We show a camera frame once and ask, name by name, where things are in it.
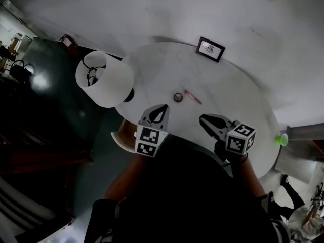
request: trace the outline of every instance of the white lampshade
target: white lampshade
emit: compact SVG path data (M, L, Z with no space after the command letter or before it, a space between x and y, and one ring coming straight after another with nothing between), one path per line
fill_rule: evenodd
M98 81L88 86L87 75L89 69L82 61L79 63L75 79L77 84L90 96L96 104L101 107L111 108L122 103L130 94L134 75L130 67L101 51L93 51L84 57L85 65L88 67L105 66L97 68L97 72L91 71Z

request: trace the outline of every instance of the lamp base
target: lamp base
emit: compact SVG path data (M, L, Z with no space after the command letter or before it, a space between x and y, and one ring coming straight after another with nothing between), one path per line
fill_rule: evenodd
M127 103L127 102L131 101L132 98L134 97L134 94L135 94L135 92L134 92L134 89L132 88L130 94L126 97L126 99L123 101L123 103Z

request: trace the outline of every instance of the black sleeve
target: black sleeve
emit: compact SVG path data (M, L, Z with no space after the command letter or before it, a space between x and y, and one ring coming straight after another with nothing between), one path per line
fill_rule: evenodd
M94 243L100 237L112 237L116 206L116 201L107 199L98 200L93 204L85 243Z

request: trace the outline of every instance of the black picture frame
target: black picture frame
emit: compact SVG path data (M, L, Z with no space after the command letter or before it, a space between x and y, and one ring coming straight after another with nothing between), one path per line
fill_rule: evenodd
M218 47L218 48L221 49L221 52L219 53L217 59L216 59L216 58L213 58L213 57L211 57L211 56L209 56L208 54L205 54L205 53L199 51L202 42L208 42L209 44L211 44L211 45L213 45L213 46ZM215 43L215 42L212 42L211 40L206 39L206 38L204 38L204 37L200 37L200 40L199 40L199 43L198 43L198 46L197 46L197 49L196 49L196 53L198 53L198 54L200 54L200 55L203 55L203 56L205 56L205 57L207 57L207 58L209 58L209 59L211 59L211 60L214 60L214 61L216 61L216 62L219 62L220 59L221 59L221 57L222 57L222 55L223 55L223 53L224 53L224 50L225 50L225 47L224 47L224 46L219 45L219 44L217 44L217 43Z

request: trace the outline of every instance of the round table top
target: round table top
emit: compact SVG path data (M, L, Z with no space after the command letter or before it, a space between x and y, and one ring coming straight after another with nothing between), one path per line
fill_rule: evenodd
M240 69L225 59L219 63L195 52L196 47L179 43L154 43L124 57L134 71L134 98L116 107L122 117L138 124L142 114L157 104L167 104L167 132L214 151L215 139L200 126L204 113L226 116L257 129L249 159L258 177L273 166L280 146L275 115L258 87ZM184 93L187 89L202 104ZM181 102L173 95L180 92Z

